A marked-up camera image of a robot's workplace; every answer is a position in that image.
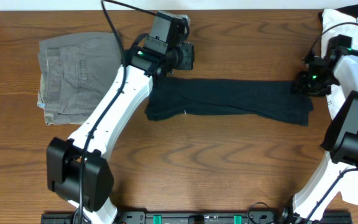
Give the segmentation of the black t-shirt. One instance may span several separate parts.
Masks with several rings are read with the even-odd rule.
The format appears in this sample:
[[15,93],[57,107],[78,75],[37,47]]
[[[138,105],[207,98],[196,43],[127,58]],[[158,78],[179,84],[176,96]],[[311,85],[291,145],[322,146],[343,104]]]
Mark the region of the black t-shirt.
[[291,86],[291,81],[164,78],[153,87],[145,114],[154,121],[179,114],[256,114],[307,126],[312,101],[291,93]]

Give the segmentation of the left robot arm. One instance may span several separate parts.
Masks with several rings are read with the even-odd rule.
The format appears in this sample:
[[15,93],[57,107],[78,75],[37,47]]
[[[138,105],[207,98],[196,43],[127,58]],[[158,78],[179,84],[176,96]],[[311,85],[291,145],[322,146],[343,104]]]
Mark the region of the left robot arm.
[[125,52],[116,79],[91,116],[67,140],[53,138],[47,147],[48,189],[76,208],[56,223],[114,223],[114,177],[108,165],[114,145],[154,81],[173,70],[191,70],[194,60],[190,42],[132,45]]

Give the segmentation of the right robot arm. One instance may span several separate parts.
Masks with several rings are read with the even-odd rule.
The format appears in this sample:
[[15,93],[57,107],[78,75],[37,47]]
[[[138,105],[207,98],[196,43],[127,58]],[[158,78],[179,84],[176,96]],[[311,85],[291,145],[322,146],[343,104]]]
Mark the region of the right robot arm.
[[358,205],[358,57],[342,56],[333,71],[346,100],[326,131],[323,160],[283,210],[280,223],[316,223],[336,194]]

